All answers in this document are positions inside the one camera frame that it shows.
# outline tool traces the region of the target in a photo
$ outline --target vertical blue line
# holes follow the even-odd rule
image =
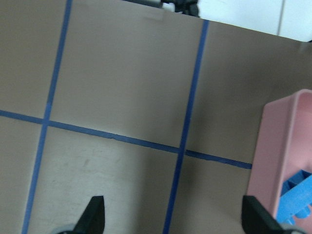
[[[177,161],[176,161],[176,165],[175,165],[175,174],[174,174],[174,178],[173,178],[173,182],[172,182],[171,193],[170,193],[169,204],[168,204],[166,218],[165,218],[164,229],[162,232],[163,234],[169,233],[169,228],[170,228],[170,224],[171,224],[172,214],[173,214],[175,200],[176,200],[176,192],[177,192],[177,188],[178,188],[178,183],[179,183],[181,168],[182,168],[182,162],[183,162],[184,153],[185,153],[186,141],[187,141],[187,136],[189,133],[190,123],[191,123],[192,110],[193,110],[193,105],[194,105],[194,99],[195,99],[196,87],[197,87],[197,82],[198,82],[198,77],[199,77],[200,66],[201,66],[201,60],[202,60],[205,41],[206,41],[206,35],[207,35],[207,31],[208,31],[208,24],[209,24],[209,22],[207,20],[204,20],[203,26],[202,26],[202,31],[201,31],[201,36],[200,36],[200,41],[199,41],[199,47],[198,47],[198,51],[197,51],[197,57],[196,57],[196,62],[195,62],[195,67],[194,67],[192,84],[191,84],[191,88],[190,88],[189,100],[188,100],[185,119],[184,119],[181,142],[180,142],[179,152],[178,152]]]
[[[31,180],[31,184],[30,184],[28,200],[27,200],[27,204],[26,204],[26,211],[25,211],[25,216],[24,216],[23,227],[22,227],[22,231],[21,231],[22,234],[28,233],[29,221],[30,221],[30,216],[31,216],[33,204],[34,204],[35,191],[36,191],[38,175],[39,175],[39,170],[40,170],[40,165],[41,165],[42,153],[43,153],[45,138],[46,138],[47,129],[48,129],[48,125],[49,125],[49,119],[50,119],[50,115],[51,115],[54,93],[55,93],[57,80],[58,80],[58,76],[59,76],[59,68],[60,68],[63,50],[64,50],[64,45],[65,45],[66,32],[67,32],[68,23],[69,23],[71,6],[72,6],[72,0],[67,0],[62,30],[61,30],[61,34],[60,34],[60,38],[59,38],[59,43],[58,43],[57,56],[55,59],[55,64],[54,64],[54,69],[53,69],[53,74],[52,74],[52,79],[51,79],[51,85],[50,85],[48,100],[47,100],[46,108],[44,111],[44,117],[42,120],[42,127],[41,127],[39,144],[38,144],[38,149],[37,149],[37,154],[36,154],[36,160],[35,160],[32,180]]]

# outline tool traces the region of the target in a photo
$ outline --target blue building block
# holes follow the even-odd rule
[[[279,223],[295,224],[293,216],[306,218],[311,212],[312,174],[299,171],[283,183],[276,220]]]

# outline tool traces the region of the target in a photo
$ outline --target blue tape strip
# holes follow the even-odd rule
[[[77,133],[83,133],[83,134],[88,134],[88,135],[103,137],[103,138],[108,138],[108,139],[115,139],[118,141],[130,143],[134,145],[140,145],[144,147],[149,147],[149,148],[153,148],[157,150],[163,150],[163,151],[167,151],[171,153],[178,153],[178,150],[179,150],[177,147],[173,147],[173,146],[158,144],[158,143],[141,140],[137,138],[132,138],[128,136],[121,136],[118,134],[108,133],[108,132],[99,131],[99,130],[90,129],[90,128],[78,127],[78,126],[66,124],[66,123],[50,121],[49,125],[51,127],[61,128],[64,130],[69,130],[69,131],[73,131]]]
[[[244,169],[251,169],[252,168],[252,164],[250,164],[250,163],[236,161],[236,160],[227,159],[227,158],[223,158],[223,157],[217,157],[217,156],[213,156],[213,155],[207,155],[207,154],[198,153],[198,152],[191,151],[191,150],[187,150],[185,152],[185,155],[190,156],[190,157],[196,157],[199,159],[208,160],[208,161],[215,161],[215,162],[230,164],[232,166],[236,166],[236,167],[240,167],[240,168],[244,168]]]
[[[31,215],[33,204],[34,204],[34,197],[35,197],[35,191],[36,191],[38,175],[39,175],[39,170],[40,170],[40,165],[41,165],[41,158],[42,158],[42,153],[43,153],[43,148],[44,148],[44,143],[45,143],[45,137],[46,137],[46,133],[48,129],[49,118],[51,115],[51,108],[52,108],[54,93],[55,93],[56,84],[57,84],[57,80],[59,76],[59,68],[60,68],[64,45],[65,45],[66,32],[67,32],[68,23],[69,23],[71,6],[72,6],[72,0],[67,0],[62,30],[61,30],[61,34],[59,38],[57,56],[55,60],[55,65],[53,69],[52,80],[51,80],[51,85],[50,85],[50,90],[49,90],[49,95],[48,95],[48,100],[47,100],[47,104],[46,104],[46,108],[44,112],[44,118],[42,120],[42,128],[41,128],[41,133],[40,133],[40,138],[39,138],[34,171],[33,171],[33,176],[32,176],[32,180],[30,184],[29,195],[28,195],[26,211],[25,211],[25,216],[24,216],[24,222],[23,222],[23,227],[21,231],[22,234],[27,234],[28,228],[29,228],[30,215]]]
[[[0,110],[0,116],[19,119],[19,120],[23,120],[23,121],[27,121],[27,122],[31,122],[31,123],[42,124],[42,118],[36,118],[36,117],[32,117],[32,116],[21,115],[21,114],[9,112],[9,111]]]
[[[188,100],[185,119],[184,119],[180,148],[179,148],[177,161],[176,161],[176,165],[175,165],[175,174],[174,174],[174,178],[173,178],[173,182],[172,182],[169,204],[168,204],[164,228],[163,228],[163,232],[162,232],[163,234],[168,234],[169,229],[170,229],[172,214],[173,214],[175,200],[176,200],[176,192],[177,192],[177,188],[178,188],[178,184],[179,184],[182,162],[183,162],[184,153],[185,153],[186,141],[187,141],[188,132],[189,132],[190,123],[191,123],[192,110],[193,110],[194,99],[195,99],[195,94],[196,94],[196,87],[197,87],[197,82],[198,82],[198,77],[199,77],[199,72],[200,72],[200,66],[201,66],[205,41],[206,41],[206,35],[207,35],[207,31],[208,31],[208,25],[209,25],[209,22],[207,20],[204,20],[203,26],[202,26],[202,32],[201,32],[201,36],[200,36],[200,41],[199,41],[199,47],[198,47],[198,51],[197,51],[197,57],[196,57],[194,72],[193,72],[193,79],[192,79],[192,84],[191,84],[191,89],[190,89],[190,94],[189,94],[189,100]]]

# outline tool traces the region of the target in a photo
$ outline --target white tile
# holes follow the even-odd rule
[[[73,2],[51,119],[178,146],[202,20]]]
[[[263,106],[312,89],[312,45],[210,22],[188,149],[252,163]]]
[[[40,125],[0,117],[0,233],[21,232]]]
[[[1,1],[0,109],[43,117],[64,0]]]
[[[198,7],[203,19],[276,35],[282,0],[199,0]]]
[[[244,234],[241,201],[250,171],[185,157],[170,234]]]
[[[285,0],[279,36],[300,41],[312,40],[312,2]]]
[[[176,154],[49,128],[29,233],[76,223],[104,195],[105,232],[161,233]]]

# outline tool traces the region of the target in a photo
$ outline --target pink box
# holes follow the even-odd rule
[[[282,184],[299,170],[312,172],[312,91],[305,89],[265,105],[247,194],[276,217]],[[312,215],[295,221],[312,234]]]

